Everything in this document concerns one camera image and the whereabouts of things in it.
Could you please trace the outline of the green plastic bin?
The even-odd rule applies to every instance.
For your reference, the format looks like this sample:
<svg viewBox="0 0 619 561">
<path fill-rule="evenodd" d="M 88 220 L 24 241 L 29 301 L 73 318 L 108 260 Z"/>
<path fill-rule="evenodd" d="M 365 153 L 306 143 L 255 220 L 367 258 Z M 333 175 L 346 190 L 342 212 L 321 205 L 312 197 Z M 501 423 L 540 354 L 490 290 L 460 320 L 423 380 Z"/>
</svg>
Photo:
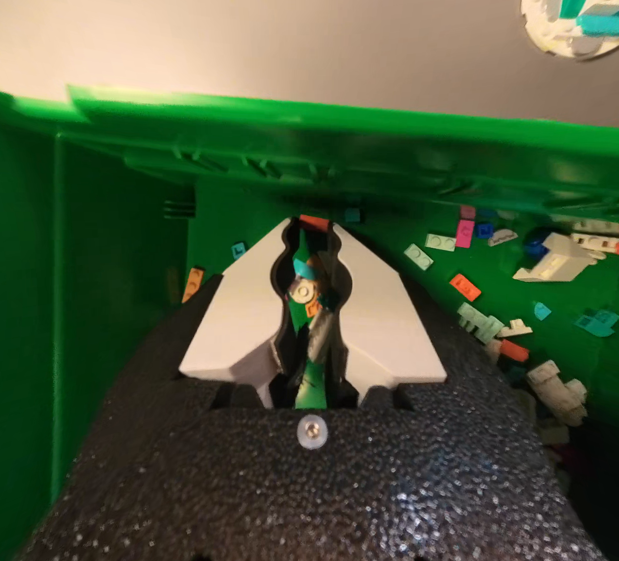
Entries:
<svg viewBox="0 0 619 561">
<path fill-rule="evenodd" d="M 618 560 L 618 261 L 572 285 L 508 286 L 518 245 L 422 271 L 404 248 L 460 204 L 618 222 L 618 124 L 68 88 L 1 94 L 1 560 Z M 181 379 L 205 279 L 297 213 L 343 219 L 400 271 L 450 374 L 406 406 L 337 409 L 334 448 L 293 418 Z M 461 272 L 493 315 L 589 390 L 572 501 L 507 385 L 456 329 Z"/>
</svg>

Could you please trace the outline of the round white lego base build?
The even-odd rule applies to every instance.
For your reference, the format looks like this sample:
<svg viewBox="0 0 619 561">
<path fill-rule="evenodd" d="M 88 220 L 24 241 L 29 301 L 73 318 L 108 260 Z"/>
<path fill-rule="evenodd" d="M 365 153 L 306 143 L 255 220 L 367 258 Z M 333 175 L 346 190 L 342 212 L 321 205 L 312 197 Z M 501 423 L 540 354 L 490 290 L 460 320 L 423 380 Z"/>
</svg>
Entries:
<svg viewBox="0 0 619 561">
<path fill-rule="evenodd" d="M 618 0 L 521 0 L 521 14 L 543 52 L 590 60 L 618 49 Z"/>
</svg>

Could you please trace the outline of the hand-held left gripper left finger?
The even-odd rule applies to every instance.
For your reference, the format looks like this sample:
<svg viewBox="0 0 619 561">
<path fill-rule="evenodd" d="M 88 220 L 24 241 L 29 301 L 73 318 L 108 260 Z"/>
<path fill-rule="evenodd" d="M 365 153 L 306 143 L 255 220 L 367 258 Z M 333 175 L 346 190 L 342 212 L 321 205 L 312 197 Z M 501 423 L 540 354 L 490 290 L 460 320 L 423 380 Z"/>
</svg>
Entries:
<svg viewBox="0 0 619 561">
<path fill-rule="evenodd" d="M 273 407 L 269 385 L 282 368 L 273 341 L 284 309 L 272 271 L 290 225 L 284 219 L 223 272 L 179 366 L 185 377 L 251 385 L 264 407 Z"/>
</svg>

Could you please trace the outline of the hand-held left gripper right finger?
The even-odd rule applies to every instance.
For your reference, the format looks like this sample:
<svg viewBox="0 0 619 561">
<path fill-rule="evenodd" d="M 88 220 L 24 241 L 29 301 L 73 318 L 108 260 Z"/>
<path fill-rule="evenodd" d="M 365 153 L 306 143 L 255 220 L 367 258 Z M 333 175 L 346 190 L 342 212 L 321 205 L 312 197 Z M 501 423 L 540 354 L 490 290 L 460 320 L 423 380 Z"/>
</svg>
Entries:
<svg viewBox="0 0 619 561">
<path fill-rule="evenodd" d="M 343 378 L 358 401 L 374 387 L 444 383 L 447 372 L 400 274 L 340 225 L 332 234 Z"/>
</svg>

